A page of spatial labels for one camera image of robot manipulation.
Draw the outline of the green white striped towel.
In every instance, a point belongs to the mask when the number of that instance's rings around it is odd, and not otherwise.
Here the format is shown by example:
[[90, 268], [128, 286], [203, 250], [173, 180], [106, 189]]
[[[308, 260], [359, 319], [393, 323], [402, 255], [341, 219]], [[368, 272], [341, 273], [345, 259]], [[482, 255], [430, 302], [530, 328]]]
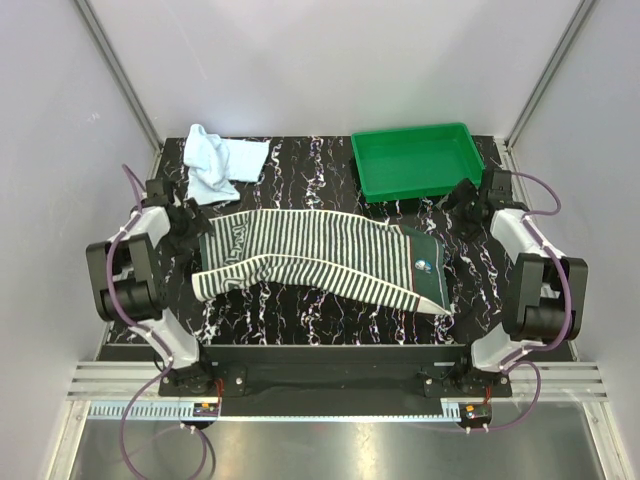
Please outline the green white striped towel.
[[451, 312], [445, 249], [404, 225], [330, 210], [261, 209], [211, 221], [202, 237], [196, 298], [208, 301], [260, 282], [319, 288], [408, 312]]

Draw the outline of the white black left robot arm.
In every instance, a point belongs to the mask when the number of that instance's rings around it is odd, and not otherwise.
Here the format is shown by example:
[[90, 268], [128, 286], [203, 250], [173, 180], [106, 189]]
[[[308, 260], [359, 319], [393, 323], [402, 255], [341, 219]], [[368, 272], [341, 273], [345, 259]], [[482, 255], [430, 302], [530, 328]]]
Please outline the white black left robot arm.
[[179, 260], [200, 250], [200, 239], [211, 231], [206, 215], [192, 200], [176, 198], [175, 183], [146, 182], [145, 195], [130, 219], [110, 239], [86, 248], [86, 259], [97, 313], [142, 337], [163, 361], [172, 377], [196, 396], [215, 386], [216, 372], [200, 343], [187, 333], [169, 309], [168, 287], [157, 248]]

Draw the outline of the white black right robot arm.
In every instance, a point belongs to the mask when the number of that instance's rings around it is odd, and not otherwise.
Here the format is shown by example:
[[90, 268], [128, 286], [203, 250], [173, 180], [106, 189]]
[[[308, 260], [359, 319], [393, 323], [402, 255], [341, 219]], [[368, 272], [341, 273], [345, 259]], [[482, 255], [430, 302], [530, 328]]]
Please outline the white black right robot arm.
[[[551, 211], [532, 210], [513, 197], [512, 179], [530, 179], [550, 193]], [[460, 181], [440, 202], [458, 221], [464, 239], [484, 227], [508, 254], [513, 268], [503, 300], [503, 321], [465, 349], [453, 370], [457, 390], [476, 396], [532, 352], [547, 352], [573, 340], [581, 329], [588, 265], [556, 248], [534, 217], [554, 216], [559, 197], [538, 178], [503, 169], [486, 170], [478, 186]]]

